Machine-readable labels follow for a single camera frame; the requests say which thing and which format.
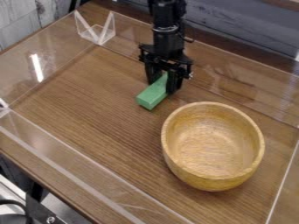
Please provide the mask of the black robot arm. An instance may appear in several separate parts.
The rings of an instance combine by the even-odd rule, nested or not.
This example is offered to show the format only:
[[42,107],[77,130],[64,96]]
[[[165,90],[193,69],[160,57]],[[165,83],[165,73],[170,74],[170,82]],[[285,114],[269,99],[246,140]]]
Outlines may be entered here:
[[165,93],[173,94],[182,80],[192,77],[192,59],[184,54],[184,43],[192,42],[184,35],[182,17],[185,0],[146,0],[153,19],[153,43],[140,44],[138,60],[144,63],[148,84],[153,84],[166,72]]

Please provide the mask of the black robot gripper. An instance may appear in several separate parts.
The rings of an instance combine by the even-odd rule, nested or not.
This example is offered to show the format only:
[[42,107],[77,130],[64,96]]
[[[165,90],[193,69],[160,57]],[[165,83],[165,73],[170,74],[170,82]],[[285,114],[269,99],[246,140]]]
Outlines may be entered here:
[[192,59],[184,54],[182,28],[180,26],[153,28],[153,43],[138,45],[138,60],[144,63],[145,77],[152,85],[168,71],[165,92],[172,95],[181,87],[182,79],[192,73]]

